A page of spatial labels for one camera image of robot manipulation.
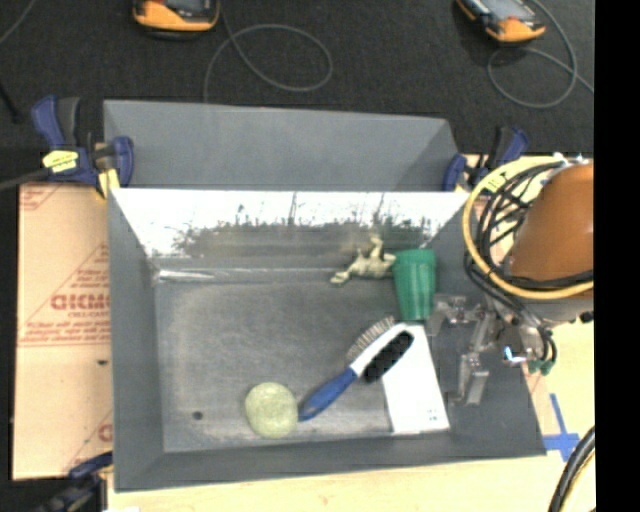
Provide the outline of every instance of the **scrub brush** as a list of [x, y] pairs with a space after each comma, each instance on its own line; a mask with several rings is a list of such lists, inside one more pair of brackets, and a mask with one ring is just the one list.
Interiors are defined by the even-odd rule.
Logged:
[[389, 371], [413, 342], [407, 327], [404, 322], [396, 323], [389, 316], [362, 333], [347, 352], [351, 364], [300, 405], [298, 421], [310, 420], [324, 411], [363, 375], [367, 382], [373, 382]]

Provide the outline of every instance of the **yellow cable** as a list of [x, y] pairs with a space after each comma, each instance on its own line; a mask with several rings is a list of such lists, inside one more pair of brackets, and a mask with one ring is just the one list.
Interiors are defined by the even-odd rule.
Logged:
[[498, 190], [498, 188], [505, 182], [511, 180], [518, 174], [522, 174], [532, 167], [547, 164], [551, 167], [553, 164], [557, 164], [560, 162], [562, 162], [562, 159], [559, 159], [557, 157], [539, 156], [520, 158], [513, 162], [509, 162], [508, 164], [502, 165], [487, 174], [480, 181], [480, 183], [478, 183], [478, 185], [474, 187], [474, 189], [470, 192], [469, 197], [467, 198], [467, 202], [464, 205], [464, 210], [462, 212], [462, 236], [464, 238], [464, 243], [467, 246], [469, 253], [471, 254], [471, 257], [473, 258], [473, 261], [476, 263], [476, 265], [478, 265], [482, 272], [488, 275], [489, 279], [491, 279], [496, 285], [498, 285], [500, 288], [510, 293], [511, 295], [524, 297], [526, 299], [554, 300], [571, 297], [572, 295], [577, 295], [593, 288], [593, 281], [568, 286], [566, 288], [558, 290], [546, 291], [527, 290], [526, 288], [514, 286], [497, 276], [495, 273], [491, 272], [491, 267], [487, 264], [486, 261], [482, 259], [482, 256], [478, 252], [473, 241], [470, 223], [471, 212], [473, 210], [476, 199], [483, 190], [496, 192], [496, 190]]

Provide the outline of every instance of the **blue brush handle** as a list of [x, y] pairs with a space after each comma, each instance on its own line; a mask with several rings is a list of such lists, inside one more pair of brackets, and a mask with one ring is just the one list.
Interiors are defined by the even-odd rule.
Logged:
[[358, 375], [351, 367], [348, 367], [337, 377], [326, 382], [317, 389], [301, 406], [298, 411], [298, 420], [307, 421], [324, 411], [347, 389]]

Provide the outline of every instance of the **black carpet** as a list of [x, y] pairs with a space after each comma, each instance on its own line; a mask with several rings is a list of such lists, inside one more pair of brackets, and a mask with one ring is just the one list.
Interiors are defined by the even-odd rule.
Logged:
[[[2, 2], [0, 37], [28, 3]], [[81, 140], [89, 131], [94, 139], [101, 137], [105, 98], [203, 101], [209, 61], [228, 36], [225, 25], [194, 41], [159, 41], [134, 23], [130, 5], [130, 0], [37, 0], [0, 43], [0, 81], [26, 117], [14, 124], [0, 103], [0, 178], [38, 167], [39, 150], [46, 148], [28, 112], [45, 95], [82, 98]], [[264, 23], [307, 31], [330, 51], [333, 74], [313, 92], [280, 90], [256, 77], [228, 46], [212, 68], [210, 102], [440, 117], [450, 122], [463, 152], [488, 151], [497, 126], [517, 126], [529, 137], [532, 153], [594, 154], [594, 96], [587, 88], [576, 83], [564, 101], [547, 109], [508, 100], [487, 74], [495, 44], [451, 0], [225, 0], [224, 6], [236, 32]], [[595, 0], [547, 0], [544, 6], [571, 42], [578, 73], [593, 85]], [[549, 25], [547, 33], [528, 47], [570, 64], [559, 33], [544, 14], [540, 18]], [[262, 31], [239, 43], [256, 66], [290, 85], [314, 84], [327, 71], [323, 53], [290, 33]], [[569, 73], [530, 53], [503, 51], [494, 64], [501, 86], [526, 102], [553, 102], [570, 83]], [[0, 192], [1, 512], [33, 506], [62, 485], [6, 482], [15, 353], [15, 210], [15, 191]]]

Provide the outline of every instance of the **blue clamp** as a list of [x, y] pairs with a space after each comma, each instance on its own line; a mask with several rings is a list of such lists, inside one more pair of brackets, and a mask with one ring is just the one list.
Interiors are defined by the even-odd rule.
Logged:
[[[120, 185], [128, 185], [134, 168], [133, 142], [121, 136], [97, 151], [80, 147], [75, 137], [78, 103], [79, 98], [58, 100], [49, 95], [31, 109], [34, 127], [49, 145], [50, 153], [44, 159], [44, 167], [49, 171], [47, 180], [82, 182], [101, 190], [100, 174], [115, 169]], [[101, 158], [109, 165], [99, 168], [96, 162]]]
[[520, 158], [528, 147], [529, 139], [522, 130], [501, 126], [496, 130], [493, 147], [484, 162], [481, 158], [478, 165], [470, 168], [467, 159], [460, 153], [452, 158], [445, 170], [442, 190], [452, 192], [457, 185], [470, 190], [490, 171]]
[[105, 482], [98, 471], [113, 464], [113, 452], [93, 457], [69, 471], [70, 484], [46, 503], [29, 512], [75, 512], [95, 496], [105, 492]]

